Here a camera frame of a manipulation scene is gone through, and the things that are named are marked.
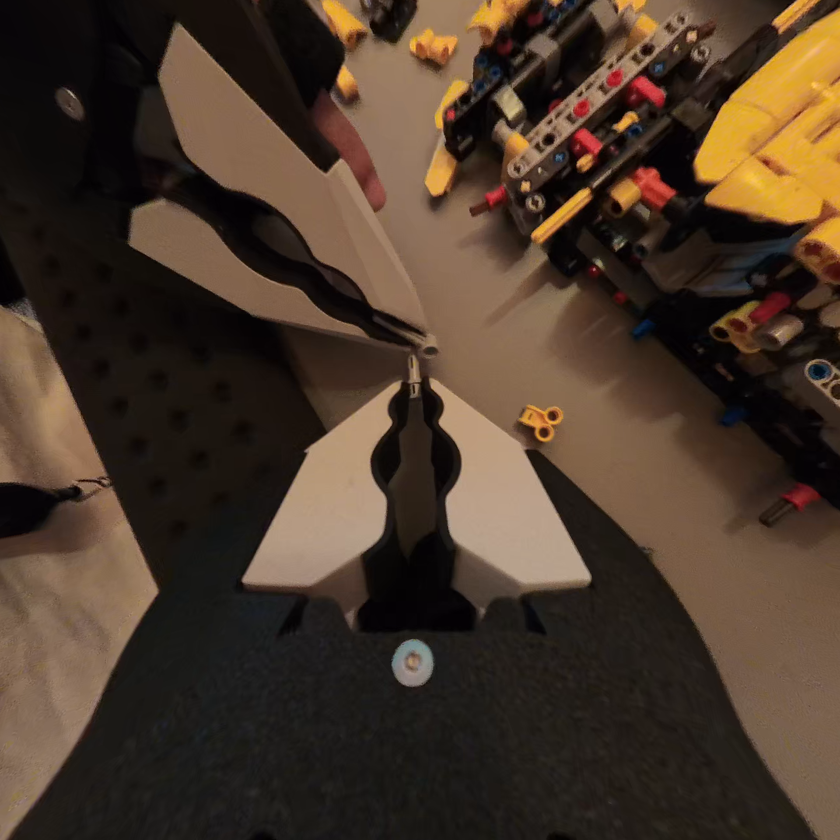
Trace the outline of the pile of loose toy bricks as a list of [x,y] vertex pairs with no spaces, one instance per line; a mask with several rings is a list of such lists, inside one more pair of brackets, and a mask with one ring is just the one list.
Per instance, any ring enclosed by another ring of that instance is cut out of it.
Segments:
[[[372,35],[389,44],[396,44],[412,23],[417,1],[363,1],[362,20],[340,1],[321,1],[322,11],[330,32],[339,40],[345,52],[351,53]],[[415,58],[444,67],[455,53],[457,36],[437,35],[427,28],[410,39],[409,50]]]

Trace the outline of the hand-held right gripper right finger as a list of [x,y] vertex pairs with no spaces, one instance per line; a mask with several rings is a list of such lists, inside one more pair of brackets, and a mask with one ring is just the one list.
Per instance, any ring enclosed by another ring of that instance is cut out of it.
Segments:
[[499,600],[592,583],[532,451],[433,377],[423,380],[437,453],[450,458],[439,500],[454,552],[452,588],[484,617]]

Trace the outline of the person's left hand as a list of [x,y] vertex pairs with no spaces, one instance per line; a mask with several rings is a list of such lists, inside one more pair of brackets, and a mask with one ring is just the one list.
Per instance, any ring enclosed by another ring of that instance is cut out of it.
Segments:
[[310,113],[318,131],[349,166],[374,212],[381,211],[386,203],[385,188],[371,155],[352,122],[325,90],[318,93]]

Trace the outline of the small yellow toy piece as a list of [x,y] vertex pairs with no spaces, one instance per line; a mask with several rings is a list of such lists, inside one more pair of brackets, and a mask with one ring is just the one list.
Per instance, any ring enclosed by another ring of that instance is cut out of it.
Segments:
[[518,425],[530,429],[541,444],[553,440],[556,428],[562,424],[564,412],[557,406],[540,408],[533,404],[526,405],[518,417]]

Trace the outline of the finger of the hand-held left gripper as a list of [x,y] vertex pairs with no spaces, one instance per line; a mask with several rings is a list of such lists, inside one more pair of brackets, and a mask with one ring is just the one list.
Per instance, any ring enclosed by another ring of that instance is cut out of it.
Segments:
[[263,276],[358,326],[428,333],[414,284],[349,166],[325,143],[281,57],[267,113],[188,28],[173,27],[159,84],[195,174],[165,198],[210,223]]
[[132,210],[129,244],[141,254],[199,287],[266,322],[354,341],[424,348],[424,336],[407,328],[352,324],[321,309],[301,289],[260,274],[235,255],[210,223],[165,198]]

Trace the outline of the toy car chassis model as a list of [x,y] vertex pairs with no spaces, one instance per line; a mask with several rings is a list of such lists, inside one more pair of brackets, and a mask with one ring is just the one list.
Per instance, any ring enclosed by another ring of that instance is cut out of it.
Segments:
[[762,525],[838,509],[838,2],[794,2],[716,62],[714,21],[644,6],[484,2],[425,187],[498,147],[470,214],[505,209],[783,459],[794,484]]

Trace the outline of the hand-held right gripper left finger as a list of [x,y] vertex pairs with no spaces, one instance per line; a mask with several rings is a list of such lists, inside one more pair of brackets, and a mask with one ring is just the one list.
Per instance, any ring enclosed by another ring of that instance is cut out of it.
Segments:
[[330,599],[353,627],[368,599],[363,555],[385,533],[388,501],[374,478],[376,446],[392,429],[396,381],[309,446],[244,573],[247,592]]

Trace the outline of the grey desk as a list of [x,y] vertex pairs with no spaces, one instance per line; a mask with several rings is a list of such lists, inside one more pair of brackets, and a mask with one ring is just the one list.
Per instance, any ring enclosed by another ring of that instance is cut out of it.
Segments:
[[815,838],[742,729],[701,635],[624,531],[542,456],[592,583],[476,619],[425,585],[310,596],[272,660],[284,733],[241,787],[251,826],[203,838]]

